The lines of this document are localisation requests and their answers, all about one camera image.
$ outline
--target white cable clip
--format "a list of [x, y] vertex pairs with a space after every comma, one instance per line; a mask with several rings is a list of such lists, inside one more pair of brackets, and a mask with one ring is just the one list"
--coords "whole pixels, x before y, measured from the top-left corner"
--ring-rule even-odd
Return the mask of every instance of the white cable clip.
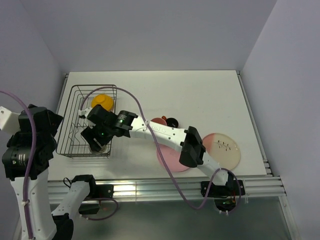
[[21, 205], [24, 207], [25, 205], [29, 204], [30, 200], [28, 199], [27, 201], [22, 201]]
[[149, 121], [149, 120], [145, 120], [145, 121], [144, 121], [144, 125], [145, 125], [144, 131], [147, 130], [149, 124], [150, 124], [150, 121]]
[[88, 107], [86, 109], [83, 109], [83, 110], [78, 110], [78, 116], [85, 116], [87, 117], [86, 115], [88, 115], [88, 113], [90, 113], [90, 111], [92, 110], [92, 107]]

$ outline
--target yellow bowl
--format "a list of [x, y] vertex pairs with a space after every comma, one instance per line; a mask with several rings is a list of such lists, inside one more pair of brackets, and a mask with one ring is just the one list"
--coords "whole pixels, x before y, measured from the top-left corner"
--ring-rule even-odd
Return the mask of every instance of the yellow bowl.
[[110, 111], [114, 106], [114, 100], [108, 95], [99, 94], [95, 96], [91, 102], [92, 108], [94, 108], [96, 105], [101, 105], [105, 110]]

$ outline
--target white wall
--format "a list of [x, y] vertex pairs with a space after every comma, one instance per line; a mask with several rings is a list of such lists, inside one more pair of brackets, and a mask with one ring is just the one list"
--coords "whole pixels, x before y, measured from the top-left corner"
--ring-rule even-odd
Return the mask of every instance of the white wall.
[[21, 0], [64, 71], [241, 70], [276, 0]]
[[[0, 0], [0, 89], [18, 95], [27, 105], [56, 110], [62, 73], [19, 0]], [[0, 106], [21, 111], [0, 94]], [[10, 136], [0, 131], [0, 156]], [[15, 194], [0, 163], [0, 239], [12, 239], [19, 211]]]
[[278, 0], [243, 71], [303, 239], [320, 236], [320, 1]]

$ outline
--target red cup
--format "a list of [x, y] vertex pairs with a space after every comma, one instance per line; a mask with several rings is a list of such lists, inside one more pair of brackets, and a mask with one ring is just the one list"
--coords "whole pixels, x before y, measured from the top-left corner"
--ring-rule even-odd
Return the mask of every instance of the red cup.
[[166, 120], [162, 119], [161, 117], [155, 117], [154, 119], [151, 120], [151, 122], [167, 126]]

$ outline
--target dark object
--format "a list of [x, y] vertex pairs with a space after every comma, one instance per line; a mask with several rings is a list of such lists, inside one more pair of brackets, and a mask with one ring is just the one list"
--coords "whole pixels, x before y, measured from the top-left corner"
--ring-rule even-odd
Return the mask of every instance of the dark object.
[[[237, 182], [234, 180], [233, 176], [228, 173], [228, 180], [225, 186], [217, 186], [213, 183], [211, 184], [208, 197], [209, 198], [224, 198], [235, 194], [236, 196], [244, 196], [246, 194], [244, 183], [242, 180], [238, 180], [241, 188], [241, 193], [239, 193], [239, 188]], [[204, 197], [207, 192], [209, 181], [201, 182], [201, 194]]]
[[230, 212], [233, 210], [237, 203], [235, 201], [232, 201], [231, 199], [215, 199], [214, 204], [217, 209], [223, 211], [223, 212]]
[[110, 88], [98, 90], [91, 94], [86, 101], [83, 101], [84, 97], [91, 92], [92, 89], [101, 87], [101, 85], [77, 84], [71, 87], [70, 92], [68, 93], [66, 106], [72, 106], [72, 111], [70, 112], [70, 108], [66, 107], [62, 114], [66, 119], [61, 124], [61, 131], [59, 131], [57, 138], [56, 152], [59, 155], [66, 156], [68, 158], [91, 158], [97, 156], [108, 158], [111, 155], [112, 140], [103, 147], [101, 152], [94, 152], [90, 150], [89, 144], [80, 134], [80, 132], [88, 127], [88, 125], [85, 121], [79, 120], [79, 115], [77, 114], [78, 110], [81, 108], [91, 108], [92, 100], [99, 94], [110, 96], [113, 99], [112, 112], [119, 112], [117, 110], [117, 86], [111, 84], [104, 84], [103, 86]]
[[206, 148], [202, 144], [202, 139], [193, 126], [189, 126], [186, 133], [184, 142], [181, 142], [182, 146], [179, 162], [189, 168], [196, 168], [198, 165], [204, 164], [202, 160]]
[[100, 184], [96, 186], [93, 199], [107, 198], [112, 199], [114, 196], [114, 186], [112, 184]]
[[71, 181], [70, 181], [69, 178], [65, 177], [65, 178], [63, 179], [63, 184], [66, 185], [66, 186], [70, 189], [72, 183], [71, 183]]
[[177, 119], [173, 117], [169, 117], [165, 119], [165, 122], [166, 122], [166, 125], [171, 128], [178, 128], [179, 126], [179, 122], [177, 121]]
[[93, 152], [99, 153], [114, 136], [130, 138], [131, 123], [138, 116], [129, 111], [120, 111], [118, 115], [96, 105], [88, 114], [87, 119], [95, 124], [93, 128], [87, 127], [81, 135], [88, 142]]
[[81, 215], [94, 215], [97, 214], [100, 210], [99, 203], [87, 203], [81, 204], [79, 208], [79, 214]]
[[93, 175], [77, 175], [72, 179], [71, 184], [75, 182], [82, 182], [82, 181], [89, 183], [90, 193], [87, 197], [93, 196], [97, 190], [96, 180], [94, 176]]
[[[36, 148], [29, 174], [31, 180], [35, 180], [49, 167], [49, 160], [54, 157], [53, 151], [57, 147], [54, 136], [63, 117], [42, 106], [29, 105], [28, 108], [36, 127]], [[5, 175], [12, 181], [25, 176], [32, 145], [31, 124], [25, 111], [21, 112], [18, 121], [20, 131], [10, 138], [8, 149], [2, 156]]]
[[71, 240], [74, 233], [74, 221], [69, 219], [69, 214], [53, 216], [56, 225], [56, 233], [52, 240]]

